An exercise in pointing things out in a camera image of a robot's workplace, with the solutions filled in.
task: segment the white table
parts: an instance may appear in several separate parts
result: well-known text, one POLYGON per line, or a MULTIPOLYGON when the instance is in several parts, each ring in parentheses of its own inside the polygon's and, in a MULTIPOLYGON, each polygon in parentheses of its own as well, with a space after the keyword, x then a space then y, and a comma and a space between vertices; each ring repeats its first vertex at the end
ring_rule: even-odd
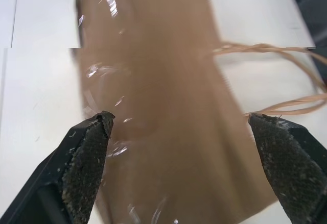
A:
MULTIPOLYGON (((74 0, 0 2, 0 46, 10 47, 12 42, 13 47, 0 49, 0 69, 5 67, 0 72, 2 215, 37 164, 83 115, 78 74, 67 50, 78 46, 74 0)), ((212 0, 212 6, 224 40, 313 46, 293 0, 212 0)), ((310 59, 300 57, 314 69, 310 59)), ((301 71, 274 55, 233 54, 217 62, 245 112, 315 92, 301 71)), ((327 124, 326 110, 287 119, 308 127, 323 142, 327 138, 327 130, 321 129, 327 124)), ((290 223, 279 203, 244 223, 270 222, 290 223)), ((96 212, 90 223, 101 223, 96 212)))

